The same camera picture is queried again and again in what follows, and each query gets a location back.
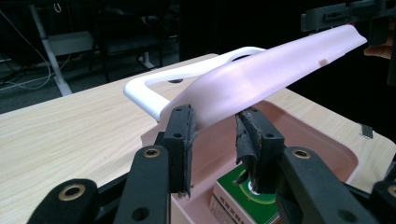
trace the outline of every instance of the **cardboard box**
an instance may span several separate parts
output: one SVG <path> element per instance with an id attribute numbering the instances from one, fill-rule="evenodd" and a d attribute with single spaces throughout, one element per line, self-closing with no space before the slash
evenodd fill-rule
<path id="1" fill-rule="evenodd" d="M 217 180 L 210 201 L 212 214 L 224 224 L 278 222 L 275 194 L 252 192 L 248 180 L 240 186 L 233 184 L 244 172 L 243 165 L 239 165 Z"/>

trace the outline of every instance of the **table surface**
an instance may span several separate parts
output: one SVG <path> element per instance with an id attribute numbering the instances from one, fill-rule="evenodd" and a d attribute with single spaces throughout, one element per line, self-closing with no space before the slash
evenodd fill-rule
<path id="1" fill-rule="evenodd" d="M 211 57 L 216 55 L 147 74 Z M 66 180 L 89 178 L 102 186 L 129 171 L 141 148 L 140 135 L 156 125 L 123 94 L 135 77 L 0 115 L 0 223 L 26 222 L 47 193 Z M 172 99 L 192 81 L 164 82 L 152 89 Z M 265 100 L 351 148 L 360 161 L 352 186 L 370 192 L 385 176 L 396 153 L 387 138 L 375 133 L 367 139 L 358 123 L 288 89 Z"/>

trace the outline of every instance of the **metal grommet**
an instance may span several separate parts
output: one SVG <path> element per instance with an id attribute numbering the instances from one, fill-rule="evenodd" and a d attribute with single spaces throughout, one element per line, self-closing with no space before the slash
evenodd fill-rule
<path id="1" fill-rule="evenodd" d="M 77 199 L 85 192 L 85 186 L 82 184 L 73 184 L 66 186 L 58 195 L 61 201 L 72 201 Z"/>
<path id="2" fill-rule="evenodd" d="M 391 185 L 388 187 L 388 192 L 390 195 L 396 198 L 396 185 Z"/>
<path id="3" fill-rule="evenodd" d="M 295 157 L 298 157 L 300 159 L 309 159 L 311 158 L 311 154 L 307 151 L 301 150 L 301 149 L 294 149 L 292 151 L 293 155 Z"/>
<path id="4" fill-rule="evenodd" d="M 143 156 L 146 158 L 154 158 L 158 157 L 161 154 L 161 151 L 157 148 L 149 148 L 143 152 Z"/>

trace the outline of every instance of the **white plastic part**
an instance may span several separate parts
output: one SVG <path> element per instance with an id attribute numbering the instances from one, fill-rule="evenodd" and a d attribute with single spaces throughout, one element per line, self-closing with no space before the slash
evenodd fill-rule
<path id="1" fill-rule="evenodd" d="M 194 108 L 200 131 L 257 104 L 366 41 L 355 27 L 343 25 L 268 50 L 242 48 L 201 63 L 137 78 L 126 85 L 124 92 L 159 121 L 142 135 L 146 146 L 164 131 L 172 109 L 179 105 L 190 104 Z M 253 55 L 232 62 L 249 54 Z M 147 88 L 160 81 L 202 74 L 171 102 Z"/>
<path id="2" fill-rule="evenodd" d="M 262 51 L 264 51 L 264 49 L 245 47 L 222 54 L 213 59 L 135 78 L 126 84 L 124 94 L 146 111 L 146 113 L 157 121 L 160 121 L 160 113 L 163 111 L 163 108 L 169 104 L 169 101 L 157 92 L 149 89 L 150 85 L 181 78 L 198 77 L 221 65 L 230 63 L 236 58 Z"/>

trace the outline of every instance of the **curved plastic handle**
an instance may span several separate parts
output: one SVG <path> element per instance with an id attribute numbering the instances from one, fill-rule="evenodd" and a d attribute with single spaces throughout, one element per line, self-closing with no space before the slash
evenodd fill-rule
<path id="1" fill-rule="evenodd" d="M 149 89 L 150 85 L 181 78 L 198 77 L 221 65 L 230 63 L 237 58 L 256 54 L 264 50 L 265 49 L 245 47 L 198 63 L 159 72 L 153 75 L 138 77 L 129 81 L 125 85 L 124 94 L 146 111 L 146 113 L 151 115 L 157 121 L 160 121 L 161 111 L 169 104 L 169 101 L 157 92 Z"/>

